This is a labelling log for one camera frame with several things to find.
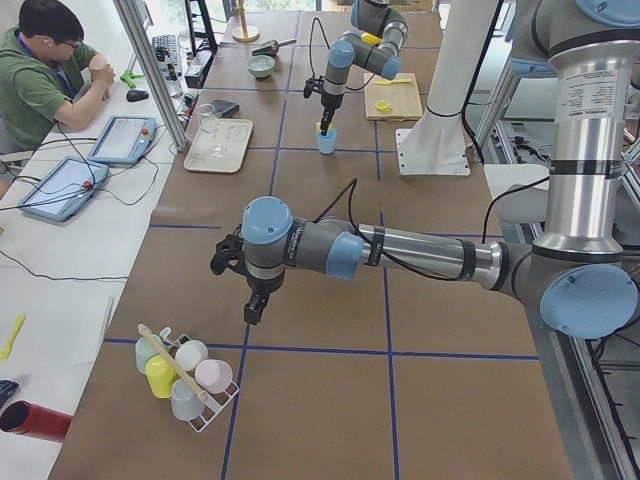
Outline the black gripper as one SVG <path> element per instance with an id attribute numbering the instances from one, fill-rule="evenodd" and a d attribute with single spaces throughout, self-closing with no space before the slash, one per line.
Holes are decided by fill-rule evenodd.
<path id="1" fill-rule="evenodd" d="M 244 321 L 258 325 L 266 309 L 270 295 L 284 283 L 285 268 L 247 267 L 246 278 L 251 289 L 251 297 L 244 305 Z"/>
<path id="2" fill-rule="evenodd" d="M 324 91 L 321 94 L 321 104 L 324 108 L 322 119 L 321 119 L 321 127 L 322 132 L 320 133 L 322 136 L 331 136 L 335 133 L 335 128 L 332 122 L 329 122 L 328 119 L 332 119 L 335 111 L 341 107 L 342 104 L 342 95 L 334 95 L 327 91 Z"/>

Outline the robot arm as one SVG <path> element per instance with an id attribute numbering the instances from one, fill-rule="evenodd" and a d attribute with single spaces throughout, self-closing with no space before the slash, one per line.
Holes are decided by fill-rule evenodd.
<path id="1" fill-rule="evenodd" d="M 402 66 L 400 50 L 408 38 L 408 27 L 388 1 L 355 1 L 351 24 L 354 30 L 344 33 L 329 50 L 321 88 L 323 136 L 328 134 L 334 113 L 342 104 L 353 65 L 386 80 L 393 80 Z"/>
<path id="2" fill-rule="evenodd" d="M 453 5 L 426 111 L 397 141 L 401 174 L 453 174 L 466 102 L 488 48 L 502 1 Z M 324 77 L 305 87 L 321 94 L 320 133 L 328 135 L 352 66 L 393 79 L 408 24 L 388 1 L 355 1 L 351 24 L 380 38 L 369 46 L 347 31 L 334 41 Z M 246 277 L 251 297 L 245 322 L 257 325 L 286 268 L 350 280 L 358 267 L 397 266 L 432 280 L 472 281 L 508 295 L 565 335 L 596 339 L 627 326 L 638 287 L 622 269 L 613 237 L 616 189 L 628 165 L 622 156 L 624 111 L 632 65 L 639 58 L 639 1 L 517 1 L 509 36 L 516 77 L 557 76 L 556 141 L 545 227 L 532 246 L 482 243 L 419 234 L 352 219 L 294 217 L 272 196 L 243 211 L 240 253 L 232 270 Z"/>

